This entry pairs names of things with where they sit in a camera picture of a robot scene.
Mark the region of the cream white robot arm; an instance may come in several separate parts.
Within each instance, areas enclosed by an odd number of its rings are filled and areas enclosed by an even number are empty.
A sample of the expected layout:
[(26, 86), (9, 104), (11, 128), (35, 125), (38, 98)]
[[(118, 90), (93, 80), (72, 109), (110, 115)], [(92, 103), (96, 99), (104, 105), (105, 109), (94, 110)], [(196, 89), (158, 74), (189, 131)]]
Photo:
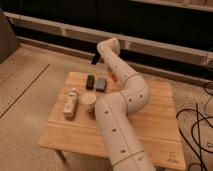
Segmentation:
[(97, 51), (124, 87), (102, 95), (95, 104), (96, 121), (113, 171), (156, 171), (128, 120), (129, 114), (149, 102), (149, 86), (141, 74), (119, 57), (120, 44), (116, 38), (100, 42)]

